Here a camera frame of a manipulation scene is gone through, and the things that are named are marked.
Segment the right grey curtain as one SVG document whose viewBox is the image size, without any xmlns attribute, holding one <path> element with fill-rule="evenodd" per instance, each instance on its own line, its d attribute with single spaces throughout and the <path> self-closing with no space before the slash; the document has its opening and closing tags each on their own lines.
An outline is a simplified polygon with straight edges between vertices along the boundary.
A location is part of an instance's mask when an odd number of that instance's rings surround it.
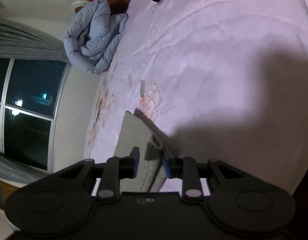
<svg viewBox="0 0 308 240">
<path fill-rule="evenodd" d="M 0 58 L 69 63 L 57 38 L 21 23 L 0 19 Z"/>
</svg>

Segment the blue rolled duvet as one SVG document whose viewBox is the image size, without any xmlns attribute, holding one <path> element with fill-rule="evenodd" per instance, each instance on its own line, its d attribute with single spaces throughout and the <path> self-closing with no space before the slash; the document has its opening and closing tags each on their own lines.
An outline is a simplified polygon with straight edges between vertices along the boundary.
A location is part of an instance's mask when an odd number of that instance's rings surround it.
<svg viewBox="0 0 308 240">
<path fill-rule="evenodd" d="M 111 14 L 107 0 L 85 5 L 71 20 L 64 36 L 64 48 L 72 66 L 101 74 L 113 60 L 123 37 L 127 14 Z"/>
</svg>

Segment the window with white frame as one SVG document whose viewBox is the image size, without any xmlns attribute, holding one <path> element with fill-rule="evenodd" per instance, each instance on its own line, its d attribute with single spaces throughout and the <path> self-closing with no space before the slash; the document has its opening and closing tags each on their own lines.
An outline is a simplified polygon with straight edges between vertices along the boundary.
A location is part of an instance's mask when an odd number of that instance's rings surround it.
<svg viewBox="0 0 308 240">
<path fill-rule="evenodd" d="M 0 58 L 0 156 L 52 172 L 55 125 L 69 65 Z"/>
</svg>

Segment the left grey curtain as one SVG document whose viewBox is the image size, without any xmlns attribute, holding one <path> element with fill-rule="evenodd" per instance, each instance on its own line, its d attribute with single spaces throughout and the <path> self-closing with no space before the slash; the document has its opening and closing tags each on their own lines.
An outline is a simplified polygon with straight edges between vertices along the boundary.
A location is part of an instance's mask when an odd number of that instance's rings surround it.
<svg viewBox="0 0 308 240">
<path fill-rule="evenodd" d="M 19 184 L 30 184 L 49 176 L 47 172 L 15 163 L 0 156 L 0 179 Z"/>
</svg>

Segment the pink floral bed sheet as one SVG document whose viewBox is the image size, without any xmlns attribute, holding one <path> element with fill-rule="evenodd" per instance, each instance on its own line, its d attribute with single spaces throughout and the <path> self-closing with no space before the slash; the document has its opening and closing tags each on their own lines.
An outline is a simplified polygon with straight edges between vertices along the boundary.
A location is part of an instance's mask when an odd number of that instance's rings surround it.
<svg viewBox="0 0 308 240">
<path fill-rule="evenodd" d="M 180 157 L 293 193 L 308 168 L 308 0 L 131 0 L 85 142 L 114 154 L 138 112 Z"/>
</svg>

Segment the grey pants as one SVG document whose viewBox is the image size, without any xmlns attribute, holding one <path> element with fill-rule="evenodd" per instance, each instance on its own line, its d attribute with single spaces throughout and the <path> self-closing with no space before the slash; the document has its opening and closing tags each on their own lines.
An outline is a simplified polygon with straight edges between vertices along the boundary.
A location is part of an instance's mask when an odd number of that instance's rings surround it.
<svg viewBox="0 0 308 240">
<path fill-rule="evenodd" d="M 134 147 L 139 148 L 139 164 L 136 178 L 120 181 L 121 192 L 159 192 L 166 181 L 162 164 L 163 152 L 179 155 L 174 139 L 162 132 L 140 110 L 126 111 L 115 148 L 115 157 L 126 157 Z"/>
</svg>

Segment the grey curtain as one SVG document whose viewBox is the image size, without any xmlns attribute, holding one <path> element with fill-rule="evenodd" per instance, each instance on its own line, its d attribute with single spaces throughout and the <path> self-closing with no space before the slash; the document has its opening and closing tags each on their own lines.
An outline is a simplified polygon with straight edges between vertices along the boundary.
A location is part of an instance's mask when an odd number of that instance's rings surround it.
<svg viewBox="0 0 308 240">
<path fill-rule="evenodd" d="M 19 184 L 30 184 L 49 176 L 47 172 L 15 163 L 0 156 L 0 179 Z"/>
<path fill-rule="evenodd" d="M 0 19 L 0 58 L 69 63 L 57 38 L 21 23 Z"/>
</svg>

